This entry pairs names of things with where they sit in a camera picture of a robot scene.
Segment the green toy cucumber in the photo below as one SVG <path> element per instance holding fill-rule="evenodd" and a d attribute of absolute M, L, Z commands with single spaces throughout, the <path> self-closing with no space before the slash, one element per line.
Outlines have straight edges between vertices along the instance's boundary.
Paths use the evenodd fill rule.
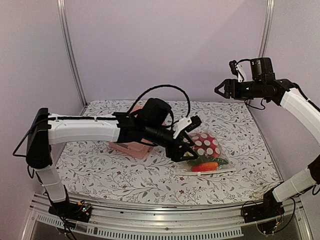
<path fill-rule="evenodd" d="M 192 168 L 193 166 L 197 166 L 203 163 L 212 162 L 213 159 L 211 157 L 206 157 L 204 155 L 198 157 L 197 159 L 188 160 L 186 163 Z"/>

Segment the clear zip top bag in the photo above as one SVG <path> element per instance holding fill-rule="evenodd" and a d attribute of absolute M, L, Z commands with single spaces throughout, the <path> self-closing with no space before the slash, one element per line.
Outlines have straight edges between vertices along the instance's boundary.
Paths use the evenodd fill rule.
<path fill-rule="evenodd" d="M 194 132 L 189 137 L 194 142 L 192 149 L 197 153 L 198 158 L 174 164 L 175 175 L 201 176 L 236 170 L 213 133 Z"/>

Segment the pink plastic basket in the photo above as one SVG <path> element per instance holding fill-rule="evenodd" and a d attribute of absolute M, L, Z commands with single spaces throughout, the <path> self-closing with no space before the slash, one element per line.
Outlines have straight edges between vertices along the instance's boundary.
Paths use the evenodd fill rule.
<path fill-rule="evenodd" d="M 110 142 L 109 147 L 113 150 L 117 150 L 121 153 L 124 153 L 133 158 L 143 160 L 145 159 L 151 152 L 152 147 L 148 145 L 144 145 L 137 142 L 129 142 L 129 143 L 115 143 Z"/>

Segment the green toy pepper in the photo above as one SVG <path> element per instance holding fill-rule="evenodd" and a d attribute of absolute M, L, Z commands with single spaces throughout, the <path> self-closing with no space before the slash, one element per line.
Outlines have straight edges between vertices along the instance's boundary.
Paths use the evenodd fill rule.
<path fill-rule="evenodd" d="M 229 164 L 229 161 L 227 159 L 218 158 L 218 157 L 214 159 L 214 162 L 216 162 L 219 166 Z"/>

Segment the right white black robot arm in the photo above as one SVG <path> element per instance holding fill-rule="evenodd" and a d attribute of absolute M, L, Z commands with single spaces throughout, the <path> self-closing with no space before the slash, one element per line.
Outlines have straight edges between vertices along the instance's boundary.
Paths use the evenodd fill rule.
<path fill-rule="evenodd" d="M 225 79 L 214 88 L 214 92 L 226 99 L 245 101 L 261 98 L 272 101 L 291 113 L 317 142 L 320 141 L 320 111 L 305 98 L 298 85 L 288 79 L 243 82 Z M 268 191 L 258 213 L 262 218 L 269 218 L 278 210 L 280 203 L 319 184 L 320 158 L 317 157 L 305 169 Z"/>

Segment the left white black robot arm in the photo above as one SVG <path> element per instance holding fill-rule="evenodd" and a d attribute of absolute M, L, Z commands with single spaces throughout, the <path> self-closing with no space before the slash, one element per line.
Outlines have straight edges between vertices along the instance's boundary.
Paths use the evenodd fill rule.
<path fill-rule="evenodd" d="M 23 158 L 35 170 L 51 205 L 63 217 L 70 217 L 74 205 L 53 166 L 51 146 L 86 141 L 136 142 L 165 148 L 166 157 L 175 163 L 195 160 L 198 155 L 192 150 L 194 143 L 188 133 L 201 125 L 200 118 L 186 116 L 173 126 L 164 126 L 163 121 L 164 118 L 156 121 L 145 118 L 140 110 L 106 116 L 67 116 L 50 114 L 47 108 L 41 108 L 22 138 L 27 142 Z"/>

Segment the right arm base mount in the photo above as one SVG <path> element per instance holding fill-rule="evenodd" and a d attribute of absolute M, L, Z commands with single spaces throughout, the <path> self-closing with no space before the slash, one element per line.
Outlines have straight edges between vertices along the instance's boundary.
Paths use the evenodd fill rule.
<path fill-rule="evenodd" d="M 245 223 L 257 223 L 257 229 L 264 235 L 274 234 L 284 220 L 285 209 L 281 203 L 269 206 L 267 203 L 257 204 L 249 200 L 246 201 L 240 214 Z"/>

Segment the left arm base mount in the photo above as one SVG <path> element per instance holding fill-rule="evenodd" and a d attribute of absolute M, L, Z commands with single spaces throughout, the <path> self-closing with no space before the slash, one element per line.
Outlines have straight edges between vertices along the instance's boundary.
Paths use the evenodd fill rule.
<path fill-rule="evenodd" d="M 73 203 L 69 199 L 62 202 L 52 202 L 50 199 L 48 212 L 62 219 L 75 220 L 78 222 L 88 223 L 92 214 L 92 205 L 84 200 Z"/>

